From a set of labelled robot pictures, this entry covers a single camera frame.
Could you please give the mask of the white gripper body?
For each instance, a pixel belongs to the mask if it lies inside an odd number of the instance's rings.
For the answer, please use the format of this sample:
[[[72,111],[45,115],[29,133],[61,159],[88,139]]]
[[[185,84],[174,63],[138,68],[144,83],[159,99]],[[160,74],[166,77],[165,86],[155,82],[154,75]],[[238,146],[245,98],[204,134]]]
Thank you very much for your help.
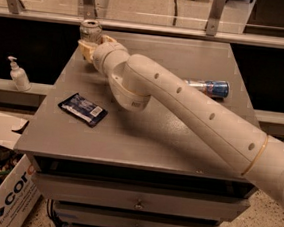
[[[112,70],[126,62],[129,56],[128,50],[121,43],[107,42],[99,45],[94,51],[93,65],[97,71],[108,77]]]

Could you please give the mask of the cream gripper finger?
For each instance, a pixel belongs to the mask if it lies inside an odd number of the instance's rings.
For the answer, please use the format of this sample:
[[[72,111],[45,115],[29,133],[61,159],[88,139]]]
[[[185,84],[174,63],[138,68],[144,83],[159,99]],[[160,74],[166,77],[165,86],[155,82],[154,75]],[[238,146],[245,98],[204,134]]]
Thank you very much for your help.
[[[104,43],[110,43],[110,42],[116,43],[117,41],[108,35],[104,35],[104,34],[101,35],[101,43],[104,44]]]
[[[83,58],[89,63],[93,62],[93,54],[97,49],[97,44],[93,42],[87,42],[83,39],[80,39],[78,42],[78,48],[83,55]]]

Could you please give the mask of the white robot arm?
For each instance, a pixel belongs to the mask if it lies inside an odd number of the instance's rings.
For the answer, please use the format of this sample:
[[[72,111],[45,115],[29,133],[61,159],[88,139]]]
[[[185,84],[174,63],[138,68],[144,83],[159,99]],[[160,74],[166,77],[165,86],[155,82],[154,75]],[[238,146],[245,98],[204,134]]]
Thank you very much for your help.
[[[266,134],[186,84],[154,60],[109,36],[79,40],[83,57],[108,81],[126,110],[143,110],[155,98],[174,113],[236,172],[284,209],[284,142]]]

